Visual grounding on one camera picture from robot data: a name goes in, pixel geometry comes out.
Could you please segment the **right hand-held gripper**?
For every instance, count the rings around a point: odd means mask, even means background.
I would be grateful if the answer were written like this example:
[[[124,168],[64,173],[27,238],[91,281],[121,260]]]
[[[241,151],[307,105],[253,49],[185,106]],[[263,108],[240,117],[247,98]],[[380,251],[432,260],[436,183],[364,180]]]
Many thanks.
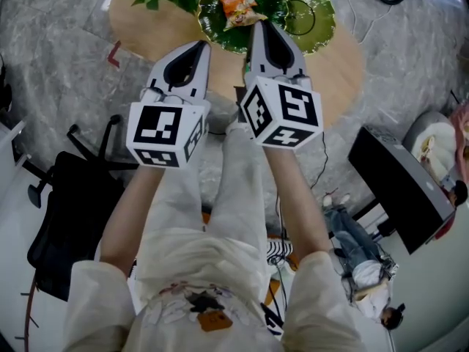
[[[264,147],[296,150],[324,131],[320,94],[282,81],[306,75],[306,61],[294,40],[278,25],[257,21],[251,28],[244,82],[251,84],[240,108],[254,141]]]

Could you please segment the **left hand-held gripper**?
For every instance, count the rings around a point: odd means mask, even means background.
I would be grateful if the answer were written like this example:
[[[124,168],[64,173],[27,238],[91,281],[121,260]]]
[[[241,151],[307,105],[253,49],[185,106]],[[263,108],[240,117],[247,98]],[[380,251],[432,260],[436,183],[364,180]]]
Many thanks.
[[[211,107],[201,99],[207,93],[210,57],[210,45],[199,40],[154,64],[148,87],[130,105],[128,117],[126,147],[140,165],[185,169],[193,162]]]

